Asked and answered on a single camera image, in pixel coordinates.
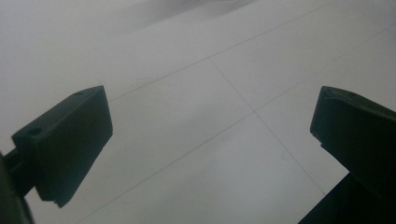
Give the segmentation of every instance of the white tile floor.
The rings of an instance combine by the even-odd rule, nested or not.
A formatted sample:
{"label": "white tile floor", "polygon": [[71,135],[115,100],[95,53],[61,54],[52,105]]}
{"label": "white tile floor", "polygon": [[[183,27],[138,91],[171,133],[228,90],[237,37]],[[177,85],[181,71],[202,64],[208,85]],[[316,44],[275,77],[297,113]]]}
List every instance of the white tile floor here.
{"label": "white tile floor", "polygon": [[394,0],[0,2],[0,140],[105,85],[114,135],[36,223],[298,223],[347,173],[319,88],[396,110]]}

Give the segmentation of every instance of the gray floor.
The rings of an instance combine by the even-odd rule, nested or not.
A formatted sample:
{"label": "gray floor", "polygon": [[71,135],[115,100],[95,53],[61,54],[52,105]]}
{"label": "gray floor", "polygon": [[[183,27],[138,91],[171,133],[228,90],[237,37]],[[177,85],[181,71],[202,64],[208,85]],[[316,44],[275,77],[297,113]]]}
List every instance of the gray floor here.
{"label": "gray floor", "polygon": [[321,86],[396,110],[394,0],[0,2],[0,139],[105,85],[114,135],[36,223],[298,223],[346,174]]}

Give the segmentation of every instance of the screw hole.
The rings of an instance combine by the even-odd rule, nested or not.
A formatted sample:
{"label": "screw hole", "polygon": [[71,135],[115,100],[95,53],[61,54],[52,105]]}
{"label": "screw hole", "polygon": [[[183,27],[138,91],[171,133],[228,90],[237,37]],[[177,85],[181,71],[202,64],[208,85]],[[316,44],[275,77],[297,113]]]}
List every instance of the screw hole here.
{"label": "screw hole", "polygon": [[37,135],[37,134],[41,133],[41,131],[42,130],[40,128],[34,128],[34,129],[29,130],[27,133],[30,135]]}

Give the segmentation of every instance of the floor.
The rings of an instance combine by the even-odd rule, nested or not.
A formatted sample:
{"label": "floor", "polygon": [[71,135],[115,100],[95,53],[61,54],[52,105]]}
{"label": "floor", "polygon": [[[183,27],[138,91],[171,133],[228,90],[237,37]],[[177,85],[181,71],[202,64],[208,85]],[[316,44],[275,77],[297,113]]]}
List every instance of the floor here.
{"label": "floor", "polygon": [[104,85],[114,135],[36,223],[298,223],[346,174],[321,86],[396,110],[394,0],[0,1],[0,140]]}

